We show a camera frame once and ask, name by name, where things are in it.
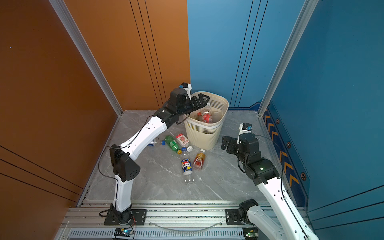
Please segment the orange red label bottle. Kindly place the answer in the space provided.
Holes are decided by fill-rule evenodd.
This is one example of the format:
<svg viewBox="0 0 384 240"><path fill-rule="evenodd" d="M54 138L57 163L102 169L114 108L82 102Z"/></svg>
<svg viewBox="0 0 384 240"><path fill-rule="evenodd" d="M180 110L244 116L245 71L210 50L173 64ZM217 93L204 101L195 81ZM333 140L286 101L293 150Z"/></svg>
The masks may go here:
<svg viewBox="0 0 384 240"><path fill-rule="evenodd" d="M206 159L206 151L204 149L201 149L197 153L197 155L194 159L194 162L193 162L194 170L202 170L203 166L204 166L205 159Z"/></svg>

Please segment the bottle with watermelon label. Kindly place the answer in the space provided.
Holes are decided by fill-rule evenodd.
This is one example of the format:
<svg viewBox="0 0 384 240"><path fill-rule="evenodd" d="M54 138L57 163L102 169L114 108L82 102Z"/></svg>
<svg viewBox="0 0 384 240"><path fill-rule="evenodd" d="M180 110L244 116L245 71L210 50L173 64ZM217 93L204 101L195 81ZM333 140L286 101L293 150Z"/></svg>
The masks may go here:
<svg viewBox="0 0 384 240"><path fill-rule="evenodd" d="M184 134L178 134L176 136L176 139L177 139L181 148L186 148L186 150L189 153L193 150L193 147L192 147L190 141L187 139L187 137Z"/></svg>

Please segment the small green soda bottle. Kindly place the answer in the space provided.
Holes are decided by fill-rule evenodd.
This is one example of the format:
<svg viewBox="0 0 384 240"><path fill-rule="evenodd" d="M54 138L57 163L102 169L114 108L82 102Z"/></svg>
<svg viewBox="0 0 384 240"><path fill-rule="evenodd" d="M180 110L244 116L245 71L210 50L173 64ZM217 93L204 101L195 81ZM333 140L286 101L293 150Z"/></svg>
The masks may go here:
<svg viewBox="0 0 384 240"><path fill-rule="evenodd" d="M167 135L165 137L165 142L170 147L170 149L172 151L176 152L178 155L180 155L182 153L182 150L181 150L179 144L177 143L176 139L173 136Z"/></svg>

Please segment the Pepsi label clear bottle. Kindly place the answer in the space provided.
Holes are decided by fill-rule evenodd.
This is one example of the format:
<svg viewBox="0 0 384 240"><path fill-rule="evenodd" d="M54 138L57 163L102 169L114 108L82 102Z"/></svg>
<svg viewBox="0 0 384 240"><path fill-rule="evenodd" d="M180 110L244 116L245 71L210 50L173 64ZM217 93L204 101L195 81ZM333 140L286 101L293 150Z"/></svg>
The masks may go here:
<svg viewBox="0 0 384 240"><path fill-rule="evenodd" d="M193 172L191 158L187 148L183 147L181 151L181 166L184 176L184 182L186 184L191 184L195 181L195 173Z"/></svg>

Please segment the small clear bottle blue label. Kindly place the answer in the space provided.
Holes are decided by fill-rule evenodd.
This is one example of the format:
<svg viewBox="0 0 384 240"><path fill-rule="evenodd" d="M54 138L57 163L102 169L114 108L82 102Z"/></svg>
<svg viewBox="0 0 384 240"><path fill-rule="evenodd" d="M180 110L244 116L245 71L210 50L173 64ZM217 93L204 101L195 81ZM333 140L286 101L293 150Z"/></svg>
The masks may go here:
<svg viewBox="0 0 384 240"><path fill-rule="evenodd" d="M160 139L160 138L155 138L155 139L153 139L153 140L148 144L149 147L165 146L165 145L166 145L165 140L162 140L162 139Z"/></svg>

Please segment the red Qoo drink bottle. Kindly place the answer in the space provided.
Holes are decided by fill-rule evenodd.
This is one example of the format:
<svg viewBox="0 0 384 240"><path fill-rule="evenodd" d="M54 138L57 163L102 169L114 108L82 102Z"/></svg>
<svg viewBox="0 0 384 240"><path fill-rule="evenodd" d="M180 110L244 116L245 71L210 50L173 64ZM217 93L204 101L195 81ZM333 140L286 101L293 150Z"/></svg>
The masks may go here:
<svg viewBox="0 0 384 240"><path fill-rule="evenodd" d="M208 124L213 122L210 103L207 103L206 107L202 110L202 121Z"/></svg>

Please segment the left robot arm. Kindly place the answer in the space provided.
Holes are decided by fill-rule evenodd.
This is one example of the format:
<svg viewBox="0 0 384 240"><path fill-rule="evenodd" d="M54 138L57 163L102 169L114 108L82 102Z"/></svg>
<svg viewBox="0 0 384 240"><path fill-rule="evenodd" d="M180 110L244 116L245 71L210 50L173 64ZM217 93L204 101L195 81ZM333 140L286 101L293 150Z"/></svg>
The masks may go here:
<svg viewBox="0 0 384 240"><path fill-rule="evenodd" d="M151 141L177 123L181 116L205 108L209 100L205 94L192 97L190 84L182 84L170 93L166 103L146 120L135 135L119 146L109 147L116 187L105 225L133 224L131 194L134 179L141 170L135 160Z"/></svg>

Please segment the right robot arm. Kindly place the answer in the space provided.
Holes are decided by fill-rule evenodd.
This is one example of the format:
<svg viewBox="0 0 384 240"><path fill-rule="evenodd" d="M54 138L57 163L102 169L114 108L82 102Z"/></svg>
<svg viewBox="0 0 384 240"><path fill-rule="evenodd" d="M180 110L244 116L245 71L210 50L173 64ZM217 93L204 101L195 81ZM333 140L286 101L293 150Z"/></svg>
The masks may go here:
<svg viewBox="0 0 384 240"><path fill-rule="evenodd" d="M318 239L291 200L282 175L270 160L262 157L255 134L243 133L238 138L224 136L221 148L237 157L243 172L259 188L278 218L275 222L259 203L250 199L239 205L242 222L256 226L269 240Z"/></svg>

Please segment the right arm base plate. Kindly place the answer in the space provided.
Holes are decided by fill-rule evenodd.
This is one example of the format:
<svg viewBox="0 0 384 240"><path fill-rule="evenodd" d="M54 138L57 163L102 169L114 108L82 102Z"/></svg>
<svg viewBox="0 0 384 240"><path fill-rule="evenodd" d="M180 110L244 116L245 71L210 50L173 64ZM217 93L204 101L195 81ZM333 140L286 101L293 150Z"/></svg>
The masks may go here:
<svg viewBox="0 0 384 240"><path fill-rule="evenodd" d="M247 213L242 209L226 209L226 223L229 226L249 225Z"/></svg>

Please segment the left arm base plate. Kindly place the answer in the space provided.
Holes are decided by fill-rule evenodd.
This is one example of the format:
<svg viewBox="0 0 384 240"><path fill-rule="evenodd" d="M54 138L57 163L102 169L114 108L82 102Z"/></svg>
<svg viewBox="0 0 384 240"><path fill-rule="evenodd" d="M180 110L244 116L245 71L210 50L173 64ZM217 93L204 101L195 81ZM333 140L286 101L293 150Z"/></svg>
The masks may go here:
<svg viewBox="0 0 384 240"><path fill-rule="evenodd" d="M111 210L107 211L105 217L104 225L105 226L143 226L145 224L147 217L146 209L133 209L131 210L131 215L129 218L119 220Z"/></svg>

